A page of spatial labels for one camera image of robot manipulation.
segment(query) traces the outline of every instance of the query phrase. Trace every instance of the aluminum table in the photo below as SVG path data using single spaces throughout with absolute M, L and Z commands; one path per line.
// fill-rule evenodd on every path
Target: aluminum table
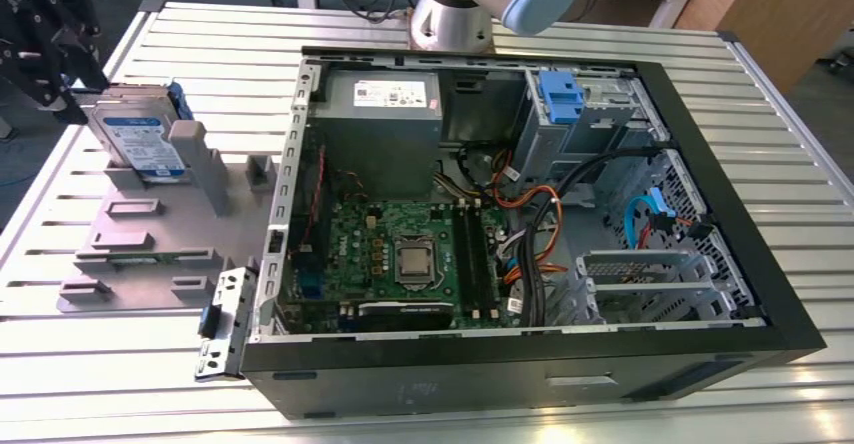
M 121 39 L 113 82 L 175 77 L 227 160 L 276 155 L 303 45 L 406 47 L 406 26 L 348 13 L 152 5 Z M 829 348 L 675 402 L 288 421 L 247 382 L 196 384 L 199 311 L 61 315 L 60 281 L 109 181 L 72 126 L 0 237 L 0 440 L 230 442 L 837 442 L 854 439 L 850 182 L 738 43 L 709 32 L 495 28 L 502 53 L 661 62 Z

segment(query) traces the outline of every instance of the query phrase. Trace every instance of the expansion slot bracket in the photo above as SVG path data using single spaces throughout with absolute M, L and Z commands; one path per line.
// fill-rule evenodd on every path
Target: expansion slot bracket
M 196 381 L 243 379 L 240 360 L 250 329 L 258 271 L 238 267 L 219 275 L 211 305 L 202 311 Z

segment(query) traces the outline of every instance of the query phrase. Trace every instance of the power supply label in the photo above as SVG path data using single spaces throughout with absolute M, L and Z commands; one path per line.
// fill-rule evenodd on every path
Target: power supply label
M 163 137 L 166 128 L 154 117 L 105 117 L 107 132 L 134 169 L 144 176 L 174 178 L 186 166 L 178 151 Z
M 427 107 L 427 90 L 418 81 L 359 81 L 354 86 L 356 107 Z

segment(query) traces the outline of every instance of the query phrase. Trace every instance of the ram slot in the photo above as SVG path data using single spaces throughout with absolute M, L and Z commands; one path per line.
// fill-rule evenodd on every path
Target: ram slot
M 471 256 L 468 253 L 468 225 L 466 209 L 454 208 L 451 218 L 454 226 L 454 255 L 456 257 L 456 281 L 459 282 L 459 299 L 463 312 L 471 314 L 478 309 L 478 293 L 471 273 Z
M 470 207 L 466 212 L 468 227 L 468 249 L 471 260 L 471 274 L 474 278 L 478 308 L 483 319 L 491 317 L 495 307 L 492 292 L 492 276 L 490 274 L 490 254 L 486 245 L 486 232 L 480 220 L 480 208 Z

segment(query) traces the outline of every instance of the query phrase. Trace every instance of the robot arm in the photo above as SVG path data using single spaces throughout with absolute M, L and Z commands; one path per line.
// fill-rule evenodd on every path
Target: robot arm
M 0 1 L 0 78 L 64 122 L 87 122 L 69 84 L 103 91 L 109 82 L 92 37 L 100 33 L 91 0 Z
M 483 52 L 492 42 L 491 17 L 516 34 L 532 35 L 561 18 L 573 0 L 419 0 L 410 35 L 415 47 Z

